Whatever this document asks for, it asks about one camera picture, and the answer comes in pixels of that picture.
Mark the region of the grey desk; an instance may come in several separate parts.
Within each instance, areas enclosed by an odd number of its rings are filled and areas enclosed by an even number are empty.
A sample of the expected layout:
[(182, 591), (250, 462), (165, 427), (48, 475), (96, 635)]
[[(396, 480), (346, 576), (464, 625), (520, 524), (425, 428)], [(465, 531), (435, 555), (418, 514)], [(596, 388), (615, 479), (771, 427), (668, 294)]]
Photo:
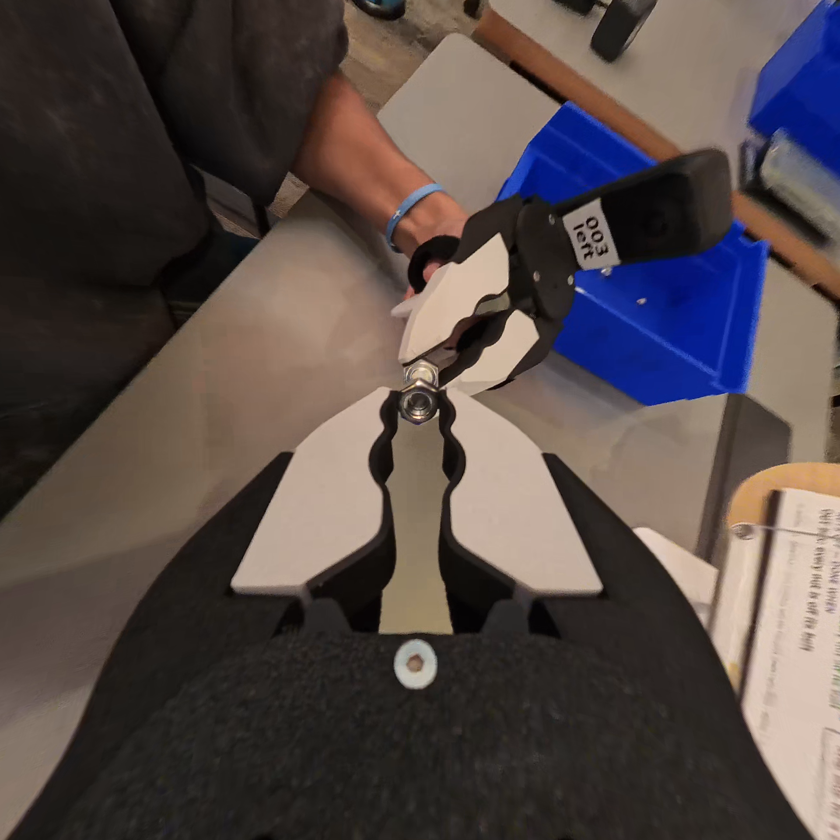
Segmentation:
[[(450, 35), (380, 111), (403, 152), (470, 212), (559, 105)], [(393, 385), (405, 260), (307, 194), (2, 522), (2, 838), (60, 761), (134, 607), (183, 544), (280, 452)], [(822, 461), (837, 315), (770, 261), (748, 394)], [(695, 552), (727, 401), (640, 406), (552, 354), (480, 397), (557, 454), (631, 527)], [(394, 441), (399, 557), (383, 624), (444, 628), (437, 426)]]

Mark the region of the white document stand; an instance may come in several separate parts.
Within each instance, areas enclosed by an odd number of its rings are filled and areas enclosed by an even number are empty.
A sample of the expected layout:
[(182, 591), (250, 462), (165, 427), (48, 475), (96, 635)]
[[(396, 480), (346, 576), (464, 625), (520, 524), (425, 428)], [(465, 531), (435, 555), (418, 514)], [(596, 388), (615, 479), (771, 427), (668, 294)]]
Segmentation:
[(736, 577), (716, 569), (651, 528), (636, 527), (633, 533), (665, 568), (707, 634), (713, 637), (719, 612), (727, 611), (728, 603), (734, 598)]

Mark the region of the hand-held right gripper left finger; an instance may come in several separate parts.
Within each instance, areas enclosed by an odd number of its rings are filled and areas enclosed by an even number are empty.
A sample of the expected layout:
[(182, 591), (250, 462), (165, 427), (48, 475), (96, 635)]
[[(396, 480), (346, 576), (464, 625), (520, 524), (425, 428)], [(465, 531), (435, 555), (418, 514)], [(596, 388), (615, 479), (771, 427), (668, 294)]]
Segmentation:
[(230, 582), (238, 596), (336, 601), (378, 621), (396, 567), (387, 480), (396, 391), (377, 389), (317, 426), (291, 455)]

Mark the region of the blue wristband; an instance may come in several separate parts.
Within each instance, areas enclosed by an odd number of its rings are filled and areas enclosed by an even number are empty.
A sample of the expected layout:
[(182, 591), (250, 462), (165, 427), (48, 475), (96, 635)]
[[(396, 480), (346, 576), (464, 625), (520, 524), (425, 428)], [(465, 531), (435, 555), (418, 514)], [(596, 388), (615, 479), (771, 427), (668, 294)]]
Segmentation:
[(402, 223), (404, 217), (410, 214), (414, 208), (426, 198), (438, 193), (445, 193), (445, 189), (439, 183), (431, 182), (418, 187), (402, 200), (400, 205), (388, 219), (385, 227), (385, 243), (391, 252), (396, 254), (402, 253), (401, 249), (394, 240), (394, 235), (397, 227)]

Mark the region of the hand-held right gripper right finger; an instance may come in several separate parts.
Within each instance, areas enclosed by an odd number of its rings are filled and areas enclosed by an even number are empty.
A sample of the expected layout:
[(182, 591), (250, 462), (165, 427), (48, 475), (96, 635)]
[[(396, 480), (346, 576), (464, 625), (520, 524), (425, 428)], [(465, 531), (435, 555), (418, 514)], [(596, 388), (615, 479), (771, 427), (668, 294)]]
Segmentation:
[(455, 389), (441, 392), (444, 441), (438, 568), (455, 621), (495, 604), (596, 597), (603, 583), (539, 446)]

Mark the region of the grey metal plate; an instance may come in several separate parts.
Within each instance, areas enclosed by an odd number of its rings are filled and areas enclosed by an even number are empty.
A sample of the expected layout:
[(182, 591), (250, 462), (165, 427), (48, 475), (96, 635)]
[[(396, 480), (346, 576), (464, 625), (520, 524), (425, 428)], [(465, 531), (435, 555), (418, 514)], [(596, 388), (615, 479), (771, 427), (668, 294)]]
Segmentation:
[(808, 154), (783, 129), (770, 137), (759, 164), (766, 191), (822, 236), (839, 239), (838, 176)]

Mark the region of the person's left forearm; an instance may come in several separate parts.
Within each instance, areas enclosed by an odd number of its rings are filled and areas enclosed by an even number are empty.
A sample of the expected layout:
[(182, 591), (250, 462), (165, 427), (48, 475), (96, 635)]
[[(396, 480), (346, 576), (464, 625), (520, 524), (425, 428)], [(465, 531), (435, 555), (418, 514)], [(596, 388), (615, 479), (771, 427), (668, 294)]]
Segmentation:
[(316, 97), (290, 172), (382, 234), (403, 199), (432, 182), (399, 151), (339, 70)]

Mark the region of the black digital timer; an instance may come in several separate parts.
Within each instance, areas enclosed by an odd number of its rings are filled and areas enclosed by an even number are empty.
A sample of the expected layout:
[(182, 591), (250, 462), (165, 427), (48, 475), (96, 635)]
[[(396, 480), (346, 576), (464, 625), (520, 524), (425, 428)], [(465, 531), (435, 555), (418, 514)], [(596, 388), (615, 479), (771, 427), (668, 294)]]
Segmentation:
[(595, 2), (603, 8), (591, 37), (590, 48), (604, 62), (615, 62), (635, 39), (654, 12), (658, 1)]

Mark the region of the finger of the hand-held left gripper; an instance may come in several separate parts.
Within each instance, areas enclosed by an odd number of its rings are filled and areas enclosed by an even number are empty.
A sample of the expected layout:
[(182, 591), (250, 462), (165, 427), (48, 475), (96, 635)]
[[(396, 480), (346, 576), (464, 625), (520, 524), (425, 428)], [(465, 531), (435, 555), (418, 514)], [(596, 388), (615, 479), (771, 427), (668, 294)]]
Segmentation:
[(523, 312), (500, 312), (480, 327), (441, 372), (441, 389), (477, 395), (502, 385), (539, 341), (534, 321)]
[(495, 234), (462, 262), (438, 268), (422, 292), (398, 304), (398, 317), (406, 321), (398, 361), (407, 368), (428, 359), (445, 344), (456, 327), (476, 313), (485, 299), (508, 291), (509, 252), (501, 234)]

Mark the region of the silver hex nut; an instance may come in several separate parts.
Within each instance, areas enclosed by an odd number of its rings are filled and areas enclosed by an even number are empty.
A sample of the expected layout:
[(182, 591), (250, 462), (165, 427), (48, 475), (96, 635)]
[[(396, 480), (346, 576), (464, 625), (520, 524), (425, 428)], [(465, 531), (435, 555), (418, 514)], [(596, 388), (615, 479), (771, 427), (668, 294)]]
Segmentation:
[(438, 407), (438, 392), (422, 381), (407, 386), (399, 393), (398, 411), (408, 423), (423, 425), (434, 420)]

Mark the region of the blue plastic bin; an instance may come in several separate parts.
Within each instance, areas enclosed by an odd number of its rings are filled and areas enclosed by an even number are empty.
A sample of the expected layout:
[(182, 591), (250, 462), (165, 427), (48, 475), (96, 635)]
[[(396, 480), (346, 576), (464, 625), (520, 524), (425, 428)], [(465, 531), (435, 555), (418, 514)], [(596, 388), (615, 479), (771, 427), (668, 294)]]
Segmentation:
[[(655, 161), (572, 102), (525, 147), (497, 200), (555, 204)], [(575, 275), (576, 300), (556, 353), (646, 406), (745, 393), (770, 245), (734, 221), (693, 257)]]
[(820, 2), (762, 68), (749, 114), (753, 132), (784, 131), (839, 174), (839, 3)]

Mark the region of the person's left hand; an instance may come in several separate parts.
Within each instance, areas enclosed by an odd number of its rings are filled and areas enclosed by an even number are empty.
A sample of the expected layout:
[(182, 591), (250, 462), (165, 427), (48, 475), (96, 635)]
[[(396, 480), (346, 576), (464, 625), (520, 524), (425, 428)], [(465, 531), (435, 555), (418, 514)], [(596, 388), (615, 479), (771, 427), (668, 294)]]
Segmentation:
[(451, 196), (438, 193), (426, 198), (406, 215), (395, 230), (394, 240), (404, 257), (437, 236), (459, 238), (469, 214)]

